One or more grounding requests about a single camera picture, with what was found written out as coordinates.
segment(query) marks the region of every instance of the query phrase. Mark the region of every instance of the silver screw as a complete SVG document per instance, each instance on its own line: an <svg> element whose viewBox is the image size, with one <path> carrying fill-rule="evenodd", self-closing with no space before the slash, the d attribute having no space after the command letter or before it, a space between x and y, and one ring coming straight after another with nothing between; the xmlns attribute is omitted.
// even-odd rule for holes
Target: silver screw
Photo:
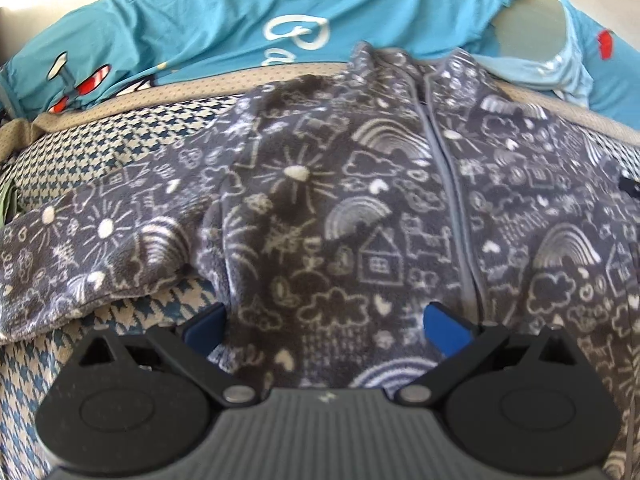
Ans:
<svg viewBox="0 0 640 480"><path fill-rule="evenodd" d="M236 384L235 386L229 386L223 393L226 402L232 402L234 404L244 404L250 402L255 398L255 390L250 386L244 386L244 384Z"/></svg>
<svg viewBox="0 0 640 480"><path fill-rule="evenodd" d="M400 390L400 398L411 404L421 404L431 398L431 390L421 384L410 384Z"/></svg>

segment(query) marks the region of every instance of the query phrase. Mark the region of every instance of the beige dotted fabric trim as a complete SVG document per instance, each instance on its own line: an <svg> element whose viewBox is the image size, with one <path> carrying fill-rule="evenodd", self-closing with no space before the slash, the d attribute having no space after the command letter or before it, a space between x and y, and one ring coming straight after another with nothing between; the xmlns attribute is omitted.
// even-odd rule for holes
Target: beige dotted fabric trim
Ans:
<svg viewBox="0 0 640 480"><path fill-rule="evenodd" d="M105 101L84 112L68 112L62 115L43 113L33 123L24 119L13 120L0 128L0 160L6 160L15 150L21 150L33 144L44 133L66 130L130 110L191 99L238 94L271 81L283 81L305 74L333 75L345 68L346 63L292 63L250 68L133 92ZM533 90L503 81L497 81L497 84L516 101L540 105L572 123L622 140L627 144L640 146L640 132L629 126Z"/></svg>

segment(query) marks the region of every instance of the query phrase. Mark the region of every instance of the black circular disc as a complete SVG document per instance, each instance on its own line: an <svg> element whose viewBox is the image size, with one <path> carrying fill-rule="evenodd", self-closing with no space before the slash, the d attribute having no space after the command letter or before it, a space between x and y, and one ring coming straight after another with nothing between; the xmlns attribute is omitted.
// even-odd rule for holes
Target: black circular disc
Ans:
<svg viewBox="0 0 640 480"><path fill-rule="evenodd" d="M173 374L81 368L55 384L36 414L47 451L69 470L130 476L185 456L209 425L202 391Z"/></svg>
<svg viewBox="0 0 640 480"><path fill-rule="evenodd" d="M447 425L466 452L503 471L581 470L604 460L620 421L606 390L593 382L583 387L571 367L548 363L479 375L450 394Z"/></svg>

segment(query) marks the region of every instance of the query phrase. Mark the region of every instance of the gray ribbed surface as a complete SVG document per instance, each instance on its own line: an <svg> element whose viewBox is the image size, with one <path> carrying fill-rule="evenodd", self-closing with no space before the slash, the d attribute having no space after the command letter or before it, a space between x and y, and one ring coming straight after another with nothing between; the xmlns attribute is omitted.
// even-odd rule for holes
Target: gray ribbed surface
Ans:
<svg viewBox="0 0 640 480"><path fill-rule="evenodd" d="M83 476L55 471L50 480ZM273 390L228 410L188 457L139 480L524 480L488 468L444 436L430 412L379 390ZM564 477L606 480L599 470Z"/></svg>

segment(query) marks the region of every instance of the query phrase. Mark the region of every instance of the gray zipper trim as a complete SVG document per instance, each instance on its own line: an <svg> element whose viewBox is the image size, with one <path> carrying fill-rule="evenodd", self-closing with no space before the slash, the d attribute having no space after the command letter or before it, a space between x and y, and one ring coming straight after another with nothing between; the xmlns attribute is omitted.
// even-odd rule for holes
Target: gray zipper trim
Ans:
<svg viewBox="0 0 640 480"><path fill-rule="evenodd" d="M475 251L471 243L471 230L467 221L466 206L462 199L462 185L458 178L458 172L455 170L455 160L449 153L442 134L437 130L436 123L431 121L425 113L425 110L427 110L430 116L433 115L429 81L431 76L424 78L426 102L421 103L416 83L410 74L383 59L378 58L377 62L395 72L401 73L411 88L415 110L420 117L424 136L430 144L433 160L440 172L442 186L449 203L452 235L456 243L456 254L458 256L460 297L464 316L470 322L477 324L482 321L481 305L487 304L487 294L484 287L484 279L478 267Z"/></svg>

